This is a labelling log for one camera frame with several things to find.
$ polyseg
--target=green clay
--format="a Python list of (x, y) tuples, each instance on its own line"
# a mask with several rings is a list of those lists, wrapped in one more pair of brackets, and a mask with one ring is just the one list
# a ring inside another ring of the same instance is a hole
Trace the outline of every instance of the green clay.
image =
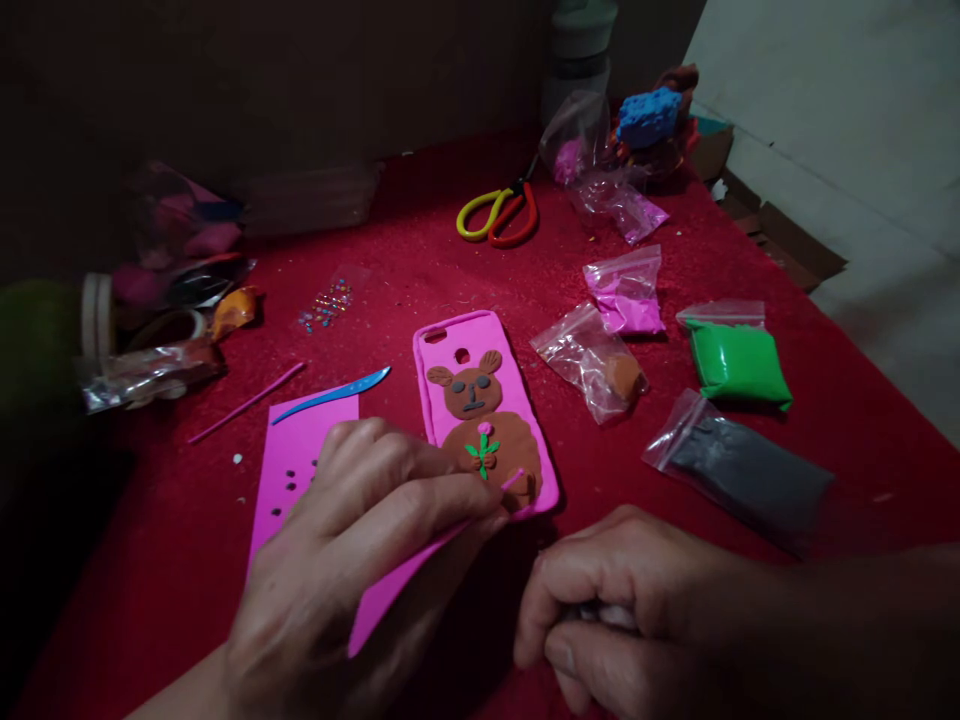
[(790, 409), (793, 395), (783, 379), (773, 335), (748, 325), (686, 324), (705, 398), (766, 400)]

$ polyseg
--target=hand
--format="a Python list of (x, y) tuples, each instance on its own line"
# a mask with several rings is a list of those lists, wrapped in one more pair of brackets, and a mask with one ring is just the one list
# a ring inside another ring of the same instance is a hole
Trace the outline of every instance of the hand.
[[(416, 669), (484, 542), (502, 492), (382, 420), (335, 426), (315, 481), (258, 553), (227, 644), (241, 717), (367, 717)], [(420, 570), (360, 654), (347, 641), (363, 592), (444, 528), (476, 519)]]
[[(596, 600), (615, 622), (563, 620)], [(623, 507), (538, 558), (514, 658), (546, 657), (576, 714), (938, 717), (958, 601), (955, 547), (780, 569)]]

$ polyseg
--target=blue sculpting tool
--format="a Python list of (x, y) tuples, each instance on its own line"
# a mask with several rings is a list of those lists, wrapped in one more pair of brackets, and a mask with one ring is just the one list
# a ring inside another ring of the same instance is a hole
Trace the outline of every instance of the blue sculpting tool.
[(336, 390), (331, 390), (326, 395), (321, 395), (320, 397), (315, 397), (313, 400), (307, 400), (305, 403), (300, 403), (296, 407), (292, 407), (287, 410), (283, 415), (274, 420), (271, 425), (276, 425), (281, 420), (284, 420), (291, 415), (295, 415), (301, 410), (306, 410), (307, 408), (316, 407), (317, 405), (323, 405), (325, 402), (330, 402), (331, 400), (339, 400), (341, 398), (350, 397), (351, 395), (359, 395), (362, 392), (365, 392), (372, 388), (374, 385), (383, 380), (390, 373), (390, 366), (387, 365), (383, 370), (378, 370), (373, 375), (367, 375), (365, 378), (360, 378), (355, 380), (349, 385), (344, 385), (342, 388), (337, 388)]

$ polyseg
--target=bag of brown clay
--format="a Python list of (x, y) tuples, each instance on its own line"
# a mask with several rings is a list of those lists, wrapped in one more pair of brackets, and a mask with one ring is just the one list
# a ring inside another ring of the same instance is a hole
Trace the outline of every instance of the bag of brown clay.
[(647, 390), (636, 358), (623, 340), (607, 333), (600, 312), (589, 302), (564, 315), (530, 344), (547, 365), (583, 393), (598, 424), (629, 411)]

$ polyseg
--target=red tablecloth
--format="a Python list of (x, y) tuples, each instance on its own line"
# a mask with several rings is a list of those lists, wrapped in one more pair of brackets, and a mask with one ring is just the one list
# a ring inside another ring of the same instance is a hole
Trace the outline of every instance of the red tablecloth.
[[(836, 473), (814, 555), (960, 538), (960, 454), (686, 176), (673, 194), (655, 198), (672, 215), (653, 238), (663, 248), (667, 334), (631, 344), (652, 389), (629, 421), (600, 430), (529, 340), (586, 299), (581, 266), (627, 246), (613, 234), (588, 242), (542, 170), (534, 178), (542, 219), (531, 242), (499, 251), (468, 244), (454, 229), (463, 203), (513, 178), (534, 144), (535, 135), (513, 133), (396, 159), (367, 225), (250, 248), (260, 261), (251, 280), (266, 293), (263, 325), (223, 344), (226, 377), (125, 416), (138, 466), (15, 717), (122, 717), (221, 643), (243, 589), (267, 406), (392, 365), (361, 397), (361, 414), (422, 434), (413, 332), (474, 309), (495, 310), (504, 323), (565, 497), (555, 517), (510, 527), (484, 552), (401, 701), (405, 716), (565, 716), (549, 670), (512, 668), (517, 602), (539, 547), (622, 503), (745, 555), (785, 559), (640, 461), (680, 392), (696, 387), (688, 343), (673, 322), (694, 303), (767, 303), (796, 403), (785, 417), (728, 416)], [(307, 335), (298, 313), (341, 263), (368, 268), (370, 281), (335, 326)], [(186, 444), (299, 360), (308, 369), (268, 401)]]

